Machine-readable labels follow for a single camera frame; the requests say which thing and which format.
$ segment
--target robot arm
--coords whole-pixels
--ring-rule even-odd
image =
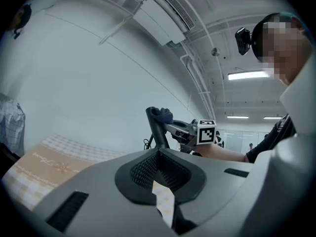
[[[153,131],[156,148],[162,144],[168,144],[165,138],[166,131],[170,132],[172,138],[180,143],[181,152],[187,154],[197,145],[215,142],[216,122],[214,120],[194,119],[190,124],[180,120],[174,120],[173,124],[163,124],[150,115],[152,109],[155,108],[148,108],[146,113]]]

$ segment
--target black mesh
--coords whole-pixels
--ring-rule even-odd
[[[172,192],[185,185],[191,178],[190,171],[166,156],[159,154],[159,170]]]
[[[185,185],[190,177],[190,171],[162,153],[156,153],[141,161],[131,169],[130,175],[137,185],[152,190],[154,175],[160,170],[163,178],[172,192]]]
[[[134,166],[130,175],[132,180],[146,190],[153,189],[154,175],[158,169],[158,154],[153,154]]]

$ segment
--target dark shirt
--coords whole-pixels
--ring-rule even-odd
[[[274,142],[278,135],[277,131],[277,123],[274,125],[271,132],[264,138],[262,142],[260,142],[254,149],[250,150],[247,153],[247,157],[250,163],[254,163],[258,154],[260,154],[263,151],[269,150],[270,146]]]

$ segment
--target checkered fabric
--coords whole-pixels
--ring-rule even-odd
[[[18,153],[25,115],[20,105],[0,93],[0,142]]]
[[[91,147],[57,134],[51,135],[40,144],[68,157],[93,163],[115,159],[126,154]],[[19,165],[19,161],[6,172],[2,183],[11,198],[18,200],[30,210],[33,210],[42,198],[54,189],[53,184],[40,182],[38,176],[26,171]],[[173,193],[157,182],[154,182],[153,193],[157,196],[157,208],[166,224],[171,227],[174,210]]]

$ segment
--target plaid shirt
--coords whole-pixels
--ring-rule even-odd
[[[25,115],[20,105],[0,93],[0,142],[12,153],[19,150],[24,120]]]

